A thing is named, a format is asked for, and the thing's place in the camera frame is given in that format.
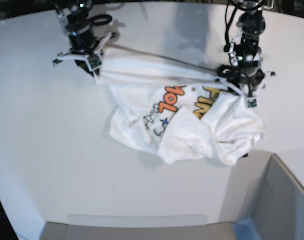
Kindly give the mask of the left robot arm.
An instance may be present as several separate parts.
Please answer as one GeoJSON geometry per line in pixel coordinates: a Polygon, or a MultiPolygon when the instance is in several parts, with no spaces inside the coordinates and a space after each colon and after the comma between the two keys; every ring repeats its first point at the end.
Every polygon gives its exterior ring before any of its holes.
{"type": "Polygon", "coordinates": [[[225,46],[229,64],[217,69],[228,88],[248,98],[254,98],[264,86],[264,80],[275,73],[262,71],[263,54],[260,36],[266,29],[263,11],[272,10],[273,0],[228,0],[225,8],[225,46]]]}

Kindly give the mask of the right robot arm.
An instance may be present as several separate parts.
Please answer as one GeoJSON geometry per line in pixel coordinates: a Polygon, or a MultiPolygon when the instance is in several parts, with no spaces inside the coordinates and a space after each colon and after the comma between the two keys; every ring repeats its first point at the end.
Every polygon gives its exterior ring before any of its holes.
{"type": "Polygon", "coordinates": [[[54,66],[74,61],[77,67],[91,75],[98,83],[100,68],[103,62],[104,47],[114,38],[116,32],[107,32],[102,37],[96,37],[94,27],[102,27],[112,22],[112,16],[99,14],[89,17],[93,8],[91,0],[57,0],[55,12],[63,34],[67,36],[70,49],[67,53],[58,53],[53,60],[54,66]]]}

